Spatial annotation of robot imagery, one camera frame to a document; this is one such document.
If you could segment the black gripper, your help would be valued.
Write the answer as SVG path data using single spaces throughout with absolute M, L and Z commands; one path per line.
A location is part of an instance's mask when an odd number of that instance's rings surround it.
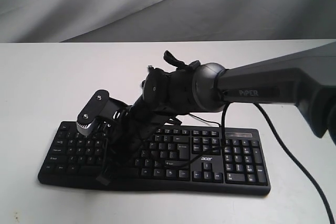
M 96 180 L 103 185 L 118 177 L 123 161 L 133 158 L 154 133 L 164 124 L 181 125 L 176 114 L 151 111 L 142 98 L 126 107 L 126 114 L 108 134 L 107 154 Z

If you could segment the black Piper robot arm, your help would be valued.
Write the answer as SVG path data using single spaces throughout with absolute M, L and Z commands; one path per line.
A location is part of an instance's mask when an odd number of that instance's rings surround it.
M 109 99 L 113 109 L 102 119 L 112 129 L 100 183 L 108 185 L 117 168 L 170 119 L 192 112 L 225 114 L 232 103 L 294 105 L 315 136 L 335 138 L 335 43 L 232 69 L 199 61 L 187 65 L 168 51 L 164 60 L 176 70 L 149 68 L 133 105 Z

